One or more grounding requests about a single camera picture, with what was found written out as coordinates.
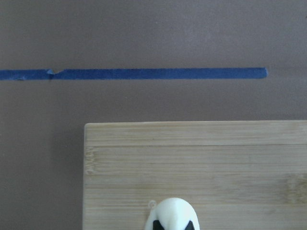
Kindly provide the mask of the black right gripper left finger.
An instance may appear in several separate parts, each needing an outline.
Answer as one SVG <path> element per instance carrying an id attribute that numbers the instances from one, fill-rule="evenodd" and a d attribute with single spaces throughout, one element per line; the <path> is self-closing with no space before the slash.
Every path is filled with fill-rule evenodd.
<path id="1" fill-rule="evenodd" d="M 153 230 L 164 230 L 164 227 L 161 225 L 159 220 L 153 221 Z"/>

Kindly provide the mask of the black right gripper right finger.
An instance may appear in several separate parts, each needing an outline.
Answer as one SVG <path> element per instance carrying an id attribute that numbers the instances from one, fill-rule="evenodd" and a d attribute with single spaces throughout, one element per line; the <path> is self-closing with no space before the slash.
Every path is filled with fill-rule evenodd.
<path id="1" fill-rule="evenodd" d="M 188 222 L 187 226 L 185 227 L 185 230 L 195 230 L 193 222 L 191 220 Z"/>

